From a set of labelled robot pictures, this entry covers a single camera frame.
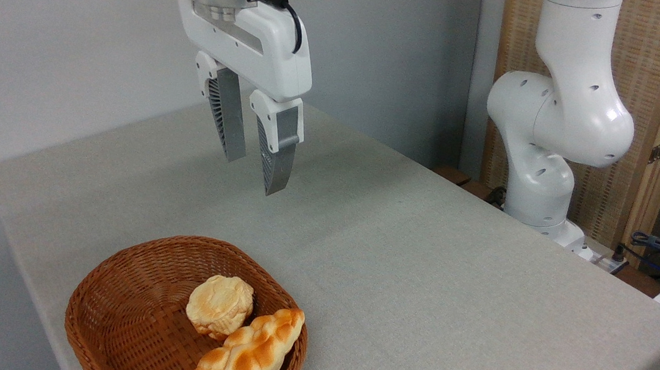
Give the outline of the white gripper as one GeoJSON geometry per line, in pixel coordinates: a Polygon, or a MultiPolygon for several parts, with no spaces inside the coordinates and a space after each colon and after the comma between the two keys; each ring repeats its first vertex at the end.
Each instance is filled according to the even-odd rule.
{"type": "Polygon", "coordinates": [[[313,76],[304,24],[271,1],[178,0],[178,6],[186,36],[201,50],[195,59],[200,91],[229,162],[246,154],[239,76],[258,88],[249,103],[264,192],[278,193],[304,140],[300,96],[312,88],[313,76]]]}

